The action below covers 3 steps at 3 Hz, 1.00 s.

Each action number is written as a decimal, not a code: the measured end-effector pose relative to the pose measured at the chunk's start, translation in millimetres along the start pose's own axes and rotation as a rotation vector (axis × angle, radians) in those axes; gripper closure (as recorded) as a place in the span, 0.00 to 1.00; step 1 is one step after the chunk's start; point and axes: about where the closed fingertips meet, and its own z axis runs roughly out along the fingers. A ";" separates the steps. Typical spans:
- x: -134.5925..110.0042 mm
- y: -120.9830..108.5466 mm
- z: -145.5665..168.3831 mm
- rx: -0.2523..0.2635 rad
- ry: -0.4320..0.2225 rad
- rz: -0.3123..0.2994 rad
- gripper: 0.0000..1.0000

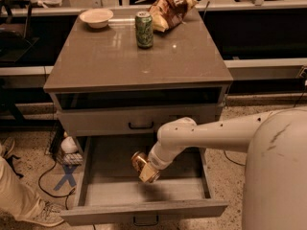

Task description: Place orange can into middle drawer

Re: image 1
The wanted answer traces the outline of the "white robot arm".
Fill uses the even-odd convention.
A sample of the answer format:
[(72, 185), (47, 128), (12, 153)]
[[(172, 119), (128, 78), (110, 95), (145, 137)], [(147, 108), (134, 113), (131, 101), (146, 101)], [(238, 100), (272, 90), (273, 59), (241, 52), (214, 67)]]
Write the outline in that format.
[(243, 230), (307, 230), (307, 107), (198, 125), (188, 117), (163, 125), (144, 182), (155, 180), (189, 147), (247, 155)]

